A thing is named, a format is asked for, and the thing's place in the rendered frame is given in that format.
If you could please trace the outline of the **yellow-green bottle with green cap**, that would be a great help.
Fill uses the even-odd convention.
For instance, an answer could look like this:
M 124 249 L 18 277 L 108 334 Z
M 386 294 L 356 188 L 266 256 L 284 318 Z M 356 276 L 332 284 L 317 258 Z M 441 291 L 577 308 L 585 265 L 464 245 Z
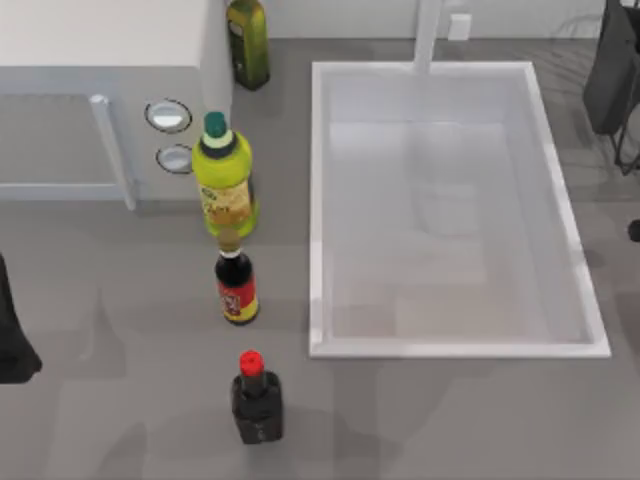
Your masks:
M 204 129 L 191 151 L 204 223 L 211 235 L 232 228 L 242 238 L 257 223 L 253 152 L 247 139 L 228 126 L 222 112 L 204 116 Z

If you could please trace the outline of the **dark green olive oil bottle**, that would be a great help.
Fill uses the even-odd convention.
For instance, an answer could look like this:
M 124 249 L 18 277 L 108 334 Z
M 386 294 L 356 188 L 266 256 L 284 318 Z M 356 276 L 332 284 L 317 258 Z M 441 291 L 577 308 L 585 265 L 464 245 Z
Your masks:
M 268 31 L 259 0 L 231 0 L 226 9 L 234 79 L 255 91 L 270 79 Z

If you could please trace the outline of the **white wall socket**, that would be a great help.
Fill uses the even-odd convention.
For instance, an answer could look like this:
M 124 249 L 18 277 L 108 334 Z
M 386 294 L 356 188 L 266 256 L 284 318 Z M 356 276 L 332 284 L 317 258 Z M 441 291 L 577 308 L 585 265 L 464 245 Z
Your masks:
M 453 13 L 450 16 L 447 39 L 449 41 L 467 41 L 470 38 L 471 26 L 471 14 Z

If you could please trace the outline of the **pale microwave oven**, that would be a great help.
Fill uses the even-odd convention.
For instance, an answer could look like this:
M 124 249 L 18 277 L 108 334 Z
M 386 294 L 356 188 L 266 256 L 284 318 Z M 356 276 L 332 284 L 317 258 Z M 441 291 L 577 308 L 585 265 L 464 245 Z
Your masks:
M 0 201 L 125 204 L 89 97 L 111 102 L 142 201 L 192 201 L 193 172 L 174 175 L 156 152 L 193 148 L 210 111 L 233 98 L 225 0 L 0 0 Z M 193 115 L 177 134 L 145 120 L 174 99 Z

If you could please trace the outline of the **black bottle with red cap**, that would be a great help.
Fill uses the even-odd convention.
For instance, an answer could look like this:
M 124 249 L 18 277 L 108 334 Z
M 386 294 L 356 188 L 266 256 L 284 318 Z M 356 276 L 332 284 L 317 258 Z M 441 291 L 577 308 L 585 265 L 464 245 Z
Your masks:
M 246 350 L 239 357 L 239 374 L 231 384 L 231 408 L 245 445 L 282 439 L 282 384 L 279 376 L 266 368 L 262 354 L 256 350 Z

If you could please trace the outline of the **white sink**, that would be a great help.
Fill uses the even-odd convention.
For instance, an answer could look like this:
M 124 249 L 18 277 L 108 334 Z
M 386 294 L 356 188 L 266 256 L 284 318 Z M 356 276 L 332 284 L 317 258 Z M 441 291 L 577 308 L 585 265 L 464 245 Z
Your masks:
M 534 66 L 312 66 L 309 353 L 607 358 Z

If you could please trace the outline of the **small microwave knob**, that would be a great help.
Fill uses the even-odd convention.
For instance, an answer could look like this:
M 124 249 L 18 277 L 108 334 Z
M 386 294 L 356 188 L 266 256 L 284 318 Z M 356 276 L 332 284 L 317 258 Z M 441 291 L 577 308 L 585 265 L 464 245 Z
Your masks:
M 183 144 L 159 149 L 155 154 L 156 163 L 169 174 L 189 175 L 192 173 L 192 150 Z

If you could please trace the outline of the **black chair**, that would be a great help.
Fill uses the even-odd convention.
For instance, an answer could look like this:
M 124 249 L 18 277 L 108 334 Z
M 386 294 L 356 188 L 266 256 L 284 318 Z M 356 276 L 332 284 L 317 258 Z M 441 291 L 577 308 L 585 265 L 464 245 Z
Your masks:
M 594 62 L 583 91 L 592 131 L 610 139 L 625 176 L 640 170 L 640 150 L 622 159 L 633 111 L 640 106 L 640 0 L 606 0 Z

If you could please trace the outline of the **dark bottle with red label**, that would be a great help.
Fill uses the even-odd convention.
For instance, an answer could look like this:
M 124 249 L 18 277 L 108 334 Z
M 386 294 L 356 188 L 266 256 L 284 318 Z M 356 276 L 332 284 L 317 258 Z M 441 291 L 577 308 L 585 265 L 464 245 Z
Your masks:
M 235 229 L 221 229 L 217 240 L 219 255 L 214 273 L 223 317 L 234 325 L 249 324 L 259 311 L 253 264 Z

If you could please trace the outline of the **large microwave knob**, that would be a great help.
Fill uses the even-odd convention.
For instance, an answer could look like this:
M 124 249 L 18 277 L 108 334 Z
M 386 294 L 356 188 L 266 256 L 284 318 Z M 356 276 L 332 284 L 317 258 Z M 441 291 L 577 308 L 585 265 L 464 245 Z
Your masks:
M 177 134 L 189 128 L 193 115 L 182 102 L 163 99 L 145 106 L 144 117 L 155 130 L 166 134 Z

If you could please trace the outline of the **tall white tap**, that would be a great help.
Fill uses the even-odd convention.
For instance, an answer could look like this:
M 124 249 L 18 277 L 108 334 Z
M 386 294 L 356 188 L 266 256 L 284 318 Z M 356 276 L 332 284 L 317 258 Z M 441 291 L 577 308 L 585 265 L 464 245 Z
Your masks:
M 429 74 L 443 3 L 444 0 L 418 0 L 413 59 L 416 75 Z

